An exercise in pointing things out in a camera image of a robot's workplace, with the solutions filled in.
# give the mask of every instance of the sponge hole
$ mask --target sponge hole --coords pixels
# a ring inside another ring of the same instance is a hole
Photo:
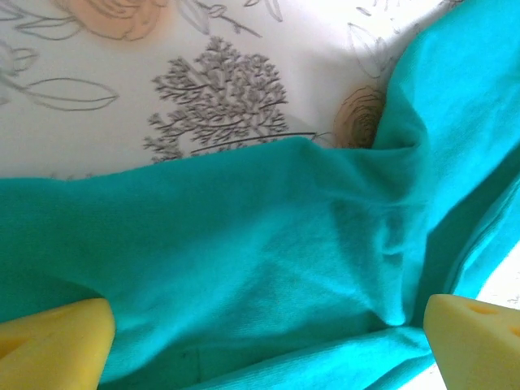
[[[470,310],[473,310],[475,313],[479,314],[498,314],[498,310],[486,306],[468,305],[468,307],[470,308]]]

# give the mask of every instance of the blue cloth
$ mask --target blue cloth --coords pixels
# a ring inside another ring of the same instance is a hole
[[[0,321],[107,298],[101,390],[403,384],[428,297],[474,297],[520,237],[519,20],[467,0],[421,34],[370,150],[0,180]]]

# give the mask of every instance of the orange rose print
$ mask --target orange rose print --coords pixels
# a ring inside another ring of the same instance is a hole
[[[52,0],[101,37],[135,41],[146,37],[168,0]]]

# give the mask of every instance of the leaf drawing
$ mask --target leaf drawing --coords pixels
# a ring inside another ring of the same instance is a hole
[[[0,22],[20,20],[24,14],[20,13],[16,6],[8,0],[0,0]]]
[[[287,104],[280,74],[261,54],[241,54],[231,43],[212,37],[195,59],[170,61],[165,75],[154,79],[163,101],[175,104],[167,115],[155,113],[149,125],[157,137],[145,138],[154,162],[183,158],[182,145],[195,156],[277,141],[314,132],[290,133],[280,106]]]
[[[376,38],[364,28],[349,23],[349,44],[365,74],[372,79],[380,77],[388,62],[384,39]]]
[[[0,108],[9,102],[9,95],[7,94],[7,88],[0,84]]]
[[[356,9],[359,12],[361,12],[364,16],[372,16],[372,14],[366,8],[363,8],[362,6],[357,6]]]
[[[49,41],[61,41],[74,37],[82,27],[74,18],[47,19],[19,24],[15,29],[21,33],[33,35]]]
[[[177,9],[181,16],[194,28],[205,35],[210,34],[208,12],[193,0],[177,0]]]
[[[118,97],[105,85],[68,78],[29,84],[24,93],[36,104],[60,111],[98,110]]]
[[[214,6],[211,6],[208,10],[208,15],[210,18],[219,18],[228,10],[226,6],[223,6],[222,4],[216,4]]]
[[[0,75],[15,76],[15,60],[13,49],[4,41],[0,41]]]
[[[383,11],[388,11],[390,8],[398,8],[401,6],[401,0],[374,0],[373,7],[382,7]]]
[[[38,53],[33,49],[16,49],[12,54],[17,72],[27,71],[38,59]]]
[[[281,22],[284,20],[282,17],[282,11],[280,10],[280,5],[278,0],[264,0],[266,2],[267,10],[269,14],[277,21]]]

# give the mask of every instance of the gray plant drawing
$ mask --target gray plant drawing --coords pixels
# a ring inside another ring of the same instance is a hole
[[[192,66],[184,58],[170,61],[167,74],[153,82],[163,101],[175,110],[149,118],[159,134],[145,138],[153,161],[196,156],[290,136],[314,139],[315,132],[290,132],[284,113],[287,94],[280,74],[261,54],[241,54],[231,43],[212,37]],[[181,138],[190,144],[183,151]]]

